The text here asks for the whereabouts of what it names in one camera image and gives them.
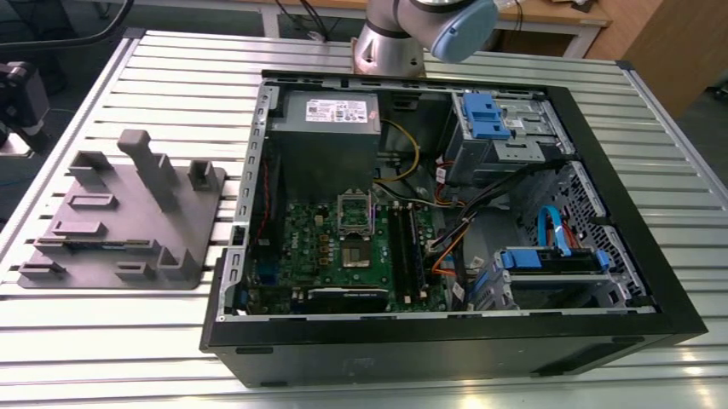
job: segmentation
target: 3d printed holder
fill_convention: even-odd
[[[20,266],[26,288],[187,290],[199,285],[226,172],[209,161],[173,167],[150,134],[126,130],[134,165],[79,152],[47,234]]]

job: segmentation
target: slotted aluminum table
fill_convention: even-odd
[[[146,129],[173,164],[227,170],[207,256],[226,242],[265,68],[349,72],[346,43],[147,32],[126,38],[0,236],[0,406],[704,407],[728,405],[728,195],[632,72],[612,62],[481,54],[429,59],[432,77],[571,88],[710,334],[576,377],[246,389],[198,350],[211,271],[193,291],[26,290],[18,266],[73,183],[79,149],[125,162],[117,138]]]

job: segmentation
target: black cable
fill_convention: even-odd
[[[457,243],[451,255],[453,256],[453,267],[456,270],[456,282],[464,289],[464,299],[453,297],[453,311],[465,311],[468,309],[468,268],[465,268],[465,254],[464,254],[464,242],[465,239]]]
[[[479,207],[487,206],[491,201],[501,197],[509,190],[533,173],[543,170],[556,170],[567,165],[571,158],[561,158],[549,160],[543,164],[528,164],[516,172],[511,173],[503,179],[495,181],[488,187],[484,188],[479,196],[468,202],[468,205],[461,210],[457,215],[457,221],[460,224],[452,228],[443,236],[435,240],[432,247],[441,245],[449,238],[455,237],[459,232],[463,231],[463,228],[471,224],[476,215],[479,214]]]
[[[309,0],[300,0],[301,5],[306,9],[306,12],[309,13],[309,16],[314,20],[314,23],[318,27],[318,33],[324,36],[324,41],[329,41],[329,31],[326,29],[326,26],[324,24],[324,20],[321,20],[321,16],[318,15],[318,11],[314,9],[314,6],[310,5]]]
[[[286,15],[288,19],[292,20],[292,23],[294,23],[296,26],[305,32],[309,31],[309,28],[304,25],[304,23],[288,12],[286,7],[284,7],[284,3],[281,0],[276,0],[276,3],[278,4],[278,7],[284,14]]]
[[[410,198],[402,196],[398,192],[396,192],[393,189],[390,189],[388,187],[388,185],[385,185],[384,183],[377,181],[377,182],[374,182],[374,184],[377,186],[380,186],[382,188],[382,190],[386,190],[389,192],[389,194],[392,194],[396,198],[400,198],[401,200],[410,200]]]
[[[516,5],[519,8],[519,14],[516,18],[516,33],[524,30],[524,6],[521,6],[520,0],[516,0]]]
[[[334,32],[334,29],[341,23],[341,17],[337,17],[337,21],[332,24],[332,27],[329,28],[329,37],[332,37],[332,33]]]
[[[131,11],[134,6],[134,0],[125,0],[125,4],[122,4],[122,9],[117,13],[117,17],[114,17],[114,20],[111,21],[110,25],[103,29],[102,32],[98,34],[85,37],[85,38],[73,38],[67,40],[46,40],[46,41],[28,41],[23,43],[6,43],[0,44],[0,52],[8,52],[8,51],[36,51],[40,49],[70,49],[73,47],[83,47],[87,45],[93,45],[114,34],[119,26],[122,25],[122,22],[125,21],[129,12]]]
[[[394,167],[394,172],[396,172],[397,175],[401,175],[401,173],[402,173],[402,166],[397,165],[397,166]],[[421,199],[417,189],[416,189],[416,188],[410,185],[410,183],[408,182],[408,178],[400,179],[400,181],[402,182],[402,185],[405,185],[405,187],[410,190],[410,192],[412,192],[412,194],[414,195],[414,197],[418,198],[418,199]]]

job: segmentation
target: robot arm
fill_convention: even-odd
[[[416,77],[425,67],[424,47],[445,62],[463,61],[485,43],[497,17],[495,0],[370,0],[357,71]]]

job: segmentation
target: motherboard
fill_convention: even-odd
[[[304,314],[312,299],[325,299],[318,313],[369,311],[377,303],[381,312],[445,310],[441,278],[425,270],[433,236],[425,206],[373,205],[361,193],[338,202],[290,203],[281,258],[257,264],[258,305],[268,314]],[[337,305],[345,298],[358,301]]]

